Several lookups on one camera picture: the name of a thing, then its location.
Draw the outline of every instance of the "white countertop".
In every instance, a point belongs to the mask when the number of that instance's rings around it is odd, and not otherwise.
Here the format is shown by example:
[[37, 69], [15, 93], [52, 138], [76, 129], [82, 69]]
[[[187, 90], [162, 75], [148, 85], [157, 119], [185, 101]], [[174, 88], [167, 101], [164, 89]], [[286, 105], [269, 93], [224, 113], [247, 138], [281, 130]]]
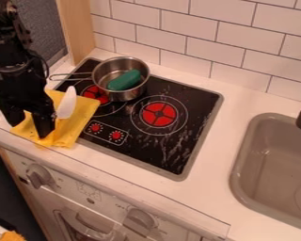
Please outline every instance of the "white countertop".
[[[89, 56], [107, 59], [117, 54], [95, 49]], [[244, 207], [233, 197], [229, 189], [230, 171], [250, 120], [266, 112], [296, 117], [301, 110], [301, 103], [148, 64], [152, 74], [216, 91], [224, 96], [224, 102], [186, 180], [182, 182], [168, 180], [79, 144], [71, 150], [55, 150], [80, 162], [39, 149], [33, 143], [3, 130], [0, 130], [0, 145], [42, 160], [56, 169], [64, 169], [71, 173], [77, 172], [81, 177], [89, 177], [91, 182], [103, 183], [111, 188], [119, 189], [119, 183], [115, 185], [115, 176], [138, 184], [229, 223], [228, 237], [236, 241], [301, 241], [300, 229]], [[73, 68], [71, 63], [66, 61], [54, 73], [70, 72]], [[49, 83], [48, 88], [53, 88], [56, 84]], [[4, 130], [9, 129], [1, 113], [0, 127]], [[119, 191], [124, 192], [125, 195], [140, 198], [138, 193], [132, 191], [131, 186], [125, 185], [121, 188]]]

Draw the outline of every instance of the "toy kitchen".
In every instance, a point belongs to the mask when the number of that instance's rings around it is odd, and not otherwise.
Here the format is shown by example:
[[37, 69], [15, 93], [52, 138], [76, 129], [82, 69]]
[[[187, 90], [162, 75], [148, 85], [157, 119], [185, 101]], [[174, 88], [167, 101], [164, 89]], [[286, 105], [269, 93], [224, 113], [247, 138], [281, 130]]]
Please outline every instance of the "toy kitchen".
[[[71, 2], [57, 1], [69, 54], [50, 71], [55, 76], [66, 74], [61, 81], [45, 78], [47, 72], [40, 64], [44, 61], [32, 52], [26, 54], [27, 64], [0, 69], [8, 77], [13, 71], [18, 72], [17, 79], [26, 75], [25, 84], [29, 77], [38, 81], [38, 85], [24, 84], [25, 88], [0, 86], [0, 90], [20, 91], [28, 97], [18, 103], [21, 108], [14, 108], [0, 95], [0, 156], [46, 239], [301, 241], [301, 128], [296, 124], [301, 101], [266, 93], [265, 89], [273, 90], [277, 73], [248, 74], [242, 69], [250, 67], [246, 62], [257, 53], [216, 42], [219, 25], [222, 31], [228, 24], [224, 20], [211, 23], [213, 34], [199, 39], [194, 35], [200, 33], [192, 32], [192, 27], [183, 30], [187, 36], [179, 33], [174, 28], [176, 21], [170, 22], [173, 30], [164, 30], [169, 28], [164, 23], [176, 14], [192, 19], [183, 21], [186, 24], [215, 21], [194, 13], [205, 12], [202, 4], [213, 6], [215, 1], [176, 1], [187, 2], [187, 9], [170, 0], [163, 4], [149, 0]], [[256, 10], [283, 9], [256, 2], [262, 1], [234, 4], [252, 8], [252, 19]], [[120, 14], [131, 8], [138, 14], [140, 10], [137, 20], [142, 23], [135, 23], [133, 14], [120, 21]], [[187, 10], [194, 16], [185, 14]], [[18, 34], [22, 40], [29, 38], [26, 31]], [[226, 52], [225, 65], [219, 62], [219, 55], [215, 58], [214, 54], [210, 61], [199, 56], [211, 53], [215, 46], [205, 53], [203, 44], [193, 49], [203, 38], [209, 39], [206, 44], [223, 45], [225, 51], [219, 53]], [[280, 45], [285, 42], [276, 39], [272, 43], [277, 40]], [[22, 44], [27, 50], [27, 43]], [[135, 63], [133, 67], [108, 66], [113, 78], [103, 72], [106, 63], [121, 59]], [[245, 71], [257, 87], [215, 80], [211, 73], [222, 67], [221, 76], [241, 82], [243, 76], [238, 72]], [[233, 72], [224, 72], [231, 68]], [[138, 83], [110, 91], [109, 83], [135, 70]], [[264, 91], [257, 91], [264, 84]], [[37, 88], [40, 91], [31, 95]], [[59, 97], [67, 96], [70, 88], [76, 93], [76, 106], [67, 122], [52, 112], [56, 109], [53, 103], [60, 103]], [[44, 102], [36, 102], [38, 97]], [[35, 111], [26, 109], [24, 100], [37, 104]], [[14, 121], [22, 118], [26, 122], [21, 129]], [[55, 135], [49, 136], [54, 128]], [[49, 137], [62, 141], [56, 145]]]

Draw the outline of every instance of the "metal sink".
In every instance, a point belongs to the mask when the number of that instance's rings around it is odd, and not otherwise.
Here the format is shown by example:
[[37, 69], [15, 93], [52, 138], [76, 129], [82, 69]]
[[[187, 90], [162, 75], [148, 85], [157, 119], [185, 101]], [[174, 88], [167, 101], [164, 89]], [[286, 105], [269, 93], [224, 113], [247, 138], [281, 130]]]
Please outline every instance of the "metal sink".
[[294, 118], [262, 114], [251, 121], [230, 188], [244, 206], [301, 229], [301, 130]]

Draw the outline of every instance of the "yellow cloth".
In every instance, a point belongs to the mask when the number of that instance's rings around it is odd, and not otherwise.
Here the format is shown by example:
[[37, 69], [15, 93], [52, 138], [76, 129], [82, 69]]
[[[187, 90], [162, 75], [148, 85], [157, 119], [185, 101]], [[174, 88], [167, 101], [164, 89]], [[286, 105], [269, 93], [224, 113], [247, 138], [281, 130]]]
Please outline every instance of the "yellow cloth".
[[[45, 91], [50, 98], [53, 99], [55, 109], [57, 109], [65, 93], [49, 89]], [[56, 119], [55, 130], [44, 139], [39, 138], [31, 114], [26, 111], [25, 120], [11, 128], [10, 132], [46, 147], [57, 146], [70, 148], [99, 105], [100, 101], [77, 96], [76, 106], [72, 115], [68, 119]]]
[[3, 233], [0, 241], [25, 241], [25, 239], [13, 231]]

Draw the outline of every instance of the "pot handle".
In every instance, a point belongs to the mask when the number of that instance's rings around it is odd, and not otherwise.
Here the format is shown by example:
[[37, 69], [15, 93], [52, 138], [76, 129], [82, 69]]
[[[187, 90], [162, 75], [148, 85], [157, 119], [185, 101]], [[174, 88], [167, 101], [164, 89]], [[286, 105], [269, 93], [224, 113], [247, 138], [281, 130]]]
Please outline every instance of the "pot handle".
[[92, 72], [74, 72], [74, 73], [56, 73], [56, 74], [51, 74], [49, 76], [49, 80], [51, 81], [62, 81], [62, 80], [65, 80], [65, 79], [54, 79], [54, 77], [56, 76], [67, 76], [67, 77], [70, 77], [71, 75], [80, 75], [80, 74], [90, 74], [90, 77], [87, 77], [87, 78], [75, 78], [75, 79], [67, 79], [67, 81], [77, 81], [77, 80], [84, 80], [84, 79], [91, 79], [91, 75], [92, 75]]

